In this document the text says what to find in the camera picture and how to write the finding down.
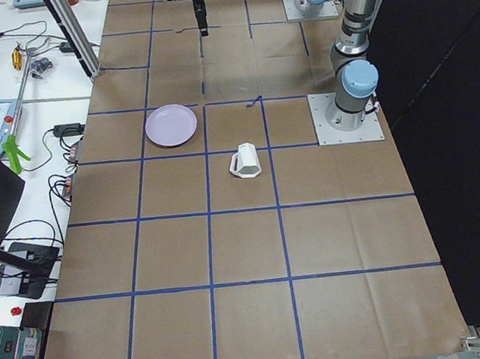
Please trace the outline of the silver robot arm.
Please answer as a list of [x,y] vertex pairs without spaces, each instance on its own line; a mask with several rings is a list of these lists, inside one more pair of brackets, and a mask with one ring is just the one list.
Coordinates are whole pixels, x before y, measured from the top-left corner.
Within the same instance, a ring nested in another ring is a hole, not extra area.
[[377,0],[345,0],[341,32],[331,47],[330,60],[338,87],[326,120],[332,128],[351,132],[369,113],[365,106],[377,87],[378,72],[365,60]]

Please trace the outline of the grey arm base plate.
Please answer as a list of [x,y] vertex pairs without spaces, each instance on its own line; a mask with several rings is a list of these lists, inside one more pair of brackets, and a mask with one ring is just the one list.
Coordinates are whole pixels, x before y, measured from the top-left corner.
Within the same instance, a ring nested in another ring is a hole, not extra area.
[[383,141],[378,112],[368,101],[357,114],[340,110],[335,103],[335,93],[307,95],[318,145],[344,145]]

